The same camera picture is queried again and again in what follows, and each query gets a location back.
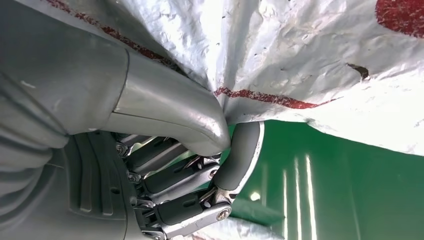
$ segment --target silver metal bracket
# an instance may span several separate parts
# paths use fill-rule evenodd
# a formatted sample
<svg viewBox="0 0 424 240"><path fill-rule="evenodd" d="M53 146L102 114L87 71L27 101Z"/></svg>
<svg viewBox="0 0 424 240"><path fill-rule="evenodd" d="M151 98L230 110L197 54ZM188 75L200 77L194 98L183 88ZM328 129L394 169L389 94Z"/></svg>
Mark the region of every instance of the silver metal bracket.
<svg viewBox="0 0 424 240"><path fill-rule="evenodd" d="M159 171L187 152L187 148L172 138L156 137L126 158L131 171L146 176Z"/></svg>
<svg viewBox="0 0 424 240"><path fill-rule="evenodd" d="M200 156L181 160L143 179L136 187L137 195L161 204L191 193L214 177L220 167L217 161L219 158L210 160Z"/></svg>
<svg viewBox="0 0 424 240"><path fill-rule="evenodd" d="M204 202L200 202L200 196L204 194L205 190L189 193L145 211L145 227L141 227L141 231L152 235L152 230L161 229L166 239L171 239L179 235L187 236L230 215L229 203L207 207Z"/></svg>
<svg viewBox="0 0 424 240"><path fill-rule="evenodd" d="M116 143L116 151L121 158L128 157L133 151L136 144L144 146L153 141L155 136L129 135Z"/></svg>

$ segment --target robotic hand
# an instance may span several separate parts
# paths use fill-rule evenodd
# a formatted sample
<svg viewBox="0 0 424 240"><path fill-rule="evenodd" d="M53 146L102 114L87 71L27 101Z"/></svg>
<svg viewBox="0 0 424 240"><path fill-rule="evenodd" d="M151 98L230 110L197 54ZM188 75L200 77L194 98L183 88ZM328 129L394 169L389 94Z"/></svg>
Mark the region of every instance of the robotic hand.
<svg viewBox="0 0 424 240"><path fill-rule="evenodd" d="M236 126L220 167L227 123L197 83L14 0L0 31L0 239L170 239L230 214L262 122Z"/></svg>

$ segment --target green floor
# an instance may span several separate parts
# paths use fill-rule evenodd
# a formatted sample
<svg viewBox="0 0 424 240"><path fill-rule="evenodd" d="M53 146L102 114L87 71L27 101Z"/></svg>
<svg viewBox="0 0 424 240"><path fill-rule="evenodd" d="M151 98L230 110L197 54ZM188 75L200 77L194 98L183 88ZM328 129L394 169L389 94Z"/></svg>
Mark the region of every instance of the green floor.
<svg viewBox="0 0 424 240"><path fill-rule="evenodd" d="M233 216L289 240L424 239L424 157L267 121ZM251 201L253 193L260 199Z"/></svg>

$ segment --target red stripe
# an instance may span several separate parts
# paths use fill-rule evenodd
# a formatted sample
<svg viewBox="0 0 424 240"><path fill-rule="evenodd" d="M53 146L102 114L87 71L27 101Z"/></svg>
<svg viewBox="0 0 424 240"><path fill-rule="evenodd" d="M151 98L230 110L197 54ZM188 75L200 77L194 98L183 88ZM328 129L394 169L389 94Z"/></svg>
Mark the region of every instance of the red stripe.
<svg viewBox="0 0 424 240"><path fill-rule="evenodd" d="M248 89L233 91L229 89L228 87L223 87L223 86L218 88L218 90L213 92L213 94L216 97L218 97L221 94L224 94L224 95L227 95L229 98L248 98L252 100L261 101L264 103L277 104L277 105L284 106L291 109L313 109L338 99L338 98L331 99L323 103L314 104L314 103L299 101L284 95L278 96L278 95L272 95L272 94L262 93L258 91L251 91Z"/></svg>
<svg viewBox="0 0 424 240"><path fill-rule="evenodd" d="M161 55L158 55L145 47L140 46L139 44L135 43L129 38L122 36L117 30L111 28L110 26L102 25L99 21L95 20L91 16L82 12L77 12L76 10L70 8L67 4L63 3L62 1L60 0L45 0L45 1L57 9L60 9L78 19L81 19L82 21L88 24L96 26L97 28L101 29L103 32L105 32L109 36L112 36L113 38L118 39L119 41L125 43L130 48L136 50L140 54L150 59L159 60L160 63L162 63L163 65L171 69L178 69L177 65L171 60ZM225 94L229 98L248 98L252 100L261 101L264 103L281 105L291 109L312 109L335 100L335 99L332 99L330 101L326 101L320 104L314 104L314 103L299 101L288 96L272 95L272 94L262 93L258 91L251 91L248 89L233 91L233 90L230 90L228 87L223 87L223 86L221 86L213 94L216 97L218 97L221 94Z"/></svg>
<svg viewBox="0 0 424 240"><path fill-rule="evenodd" d="M375 14L383 27L424 39L424 0L377 0Z"/></svg>
<svg viewBox="0 0 424 240"><path fill-rule="evenodd" d="M108 34L109 36L123 42L124 44L128 45L130 48L134 49L135 51L139 52L140 54L150 58L150 59L154 59L154 60L158 60L160 63L162 63L163 65L171 68L171 69L177 69L177 65L159 55L156 54L154 52L152 52L151 50L140 46L139 44L135 43L134 41L130 40L128 37L122 36L117 30L111 28L110 26L105 26L103 24L101 24L99 21L95 20L94 18L92 18L91 16L82 13L82 12L77 12L76 10L70 8L66 3L63 3L60 0L45 0L46 2L48 2L51 6L60 9L78 19L81 19L82 21L91 24L93 26L96 26L97 28L101 29L104 33Z"/></svg>

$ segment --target gray plastic casing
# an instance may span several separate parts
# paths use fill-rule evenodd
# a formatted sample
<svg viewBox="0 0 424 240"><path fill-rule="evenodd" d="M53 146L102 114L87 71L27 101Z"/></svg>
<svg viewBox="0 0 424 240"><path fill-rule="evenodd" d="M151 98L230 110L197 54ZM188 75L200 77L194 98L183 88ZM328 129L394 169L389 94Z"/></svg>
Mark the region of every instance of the gray plastic casing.
<svg viewBox="0 0 424 240"><path fill-rule="evenodd" d="M158 63L13 0L0 0L0 32L1 240L149 239L115 142L96 130L202 156L230 145L215 97Z"/></svg>

